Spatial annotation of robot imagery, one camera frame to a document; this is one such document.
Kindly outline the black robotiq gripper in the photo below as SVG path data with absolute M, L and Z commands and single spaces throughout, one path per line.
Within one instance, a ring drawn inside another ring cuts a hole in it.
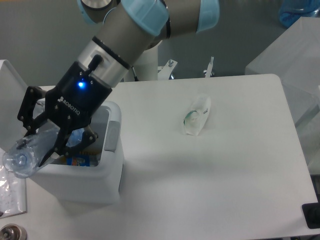
M 102 63 L 91 60 L 87 69 L 74 62 L 56 86 L 46 92 L 38 86 L 28 86 L 17 119 L 27 130 L 24 137 L 35 135 L 37 129 L 50 120 L 59 128 L 52 128 L 56 137 L 37 164 L 43 167 L 53 154 L 72 157 L 98 139 L 91 129 L 92 115 L 112 92 L 104 82 L 93 77 L 93 71 Z M 33 118 L 37 101 L 45 97 L 45 112 Z

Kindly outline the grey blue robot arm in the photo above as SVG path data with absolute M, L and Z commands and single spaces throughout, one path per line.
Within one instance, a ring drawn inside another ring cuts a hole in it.
M 93 144 L 93 114 L 154 42 L 213 28 L 219 21 L 217 0 L 120 0 L 56 86 L 29 86 L 17 118 L 27 135 L 45 122 L 58 128 L 55 142 L 41 158 L 71 157 Z

